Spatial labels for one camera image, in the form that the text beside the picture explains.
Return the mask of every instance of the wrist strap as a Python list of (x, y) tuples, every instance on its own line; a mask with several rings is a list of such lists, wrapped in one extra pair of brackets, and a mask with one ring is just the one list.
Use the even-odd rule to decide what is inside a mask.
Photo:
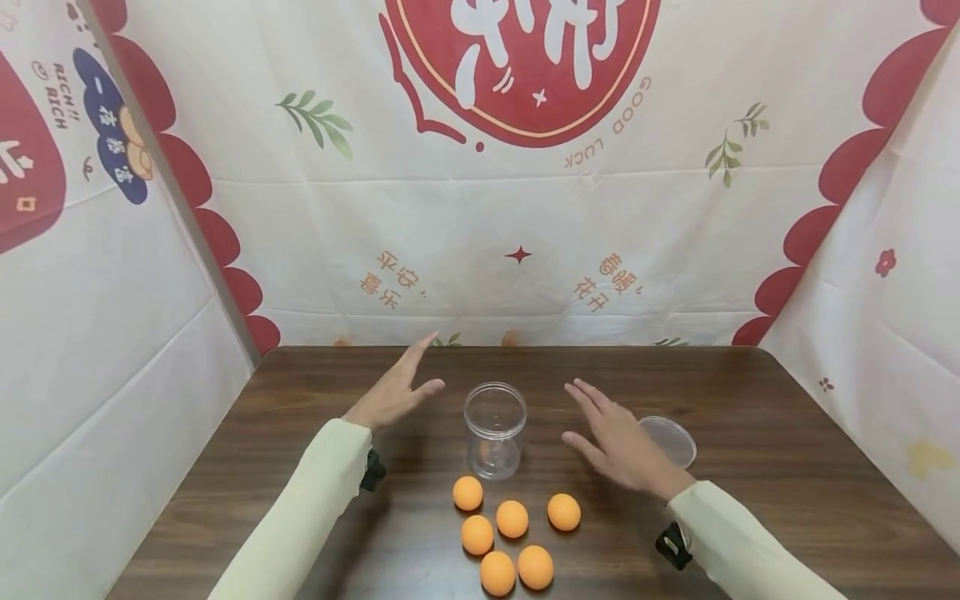
[(380, 464), (380, 455), (371, 448), (370, 452), (367, 452), (367, 471), (360, 481), (360, 489), (373, 492), (386, 476), (387, 468)]
[(684, 567), (693, 560), (693, 555), (686, 549), (684, 534), (681, 532), (677, 521), (671, 522), (666, 531), (660, 534), (654, 547), (678, 571), (684, 570)]

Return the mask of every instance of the hand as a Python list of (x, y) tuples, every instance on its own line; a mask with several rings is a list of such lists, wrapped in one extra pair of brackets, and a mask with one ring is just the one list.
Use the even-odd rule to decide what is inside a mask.
[(597, 471), (629, 490), (649, 492), (669, 502), (696, 480), (674, 465), (626, 408), (586, 381), (564, 385), (587, 417), (600, 447), (567, 431), (564, 442), (578, 450)]
[(362, 425), (371, 431), (397, 422), (418, 404), (444, 388), (441, 379), (431, 379), (416, 390), (411, 389), (423, 353), (437, 338), (432, 333), (410, 346), (400, 360), (385, 372), (344, 415), (344, 420)]

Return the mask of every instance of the red flower print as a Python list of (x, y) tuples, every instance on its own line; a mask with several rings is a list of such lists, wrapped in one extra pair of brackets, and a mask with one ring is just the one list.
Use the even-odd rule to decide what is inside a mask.
[(897, 254), (890, 248), (880, 253), (880, 259), (876, 262), (876, 274), (886, 277), (894, 267), (897, 266)]

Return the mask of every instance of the person's left hand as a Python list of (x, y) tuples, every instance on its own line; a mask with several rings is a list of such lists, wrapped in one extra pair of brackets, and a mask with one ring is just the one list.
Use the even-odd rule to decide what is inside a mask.
[(418, 404), (441, 391), (446, 385), (441, 379), (431, 379), (416, 390), (411, 389), (420, 359), (436, 338), (437, 334), (431, 333), (410, 346), (370, 391), (347, 411), (344, 420), (376, 431), (397, 422)]

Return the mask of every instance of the sleeve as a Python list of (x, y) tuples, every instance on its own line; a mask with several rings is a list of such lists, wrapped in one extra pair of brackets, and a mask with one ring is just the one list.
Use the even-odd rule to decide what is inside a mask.
[(343, 420), (324, 425), (209, 600), (294, 598), (337, 518), (359, 493), (371, 438), (370, 429)]
[(687, 551), (733, 600), (844, 600), (709, 481), (681, 492), (667, 508), (688, 540)]

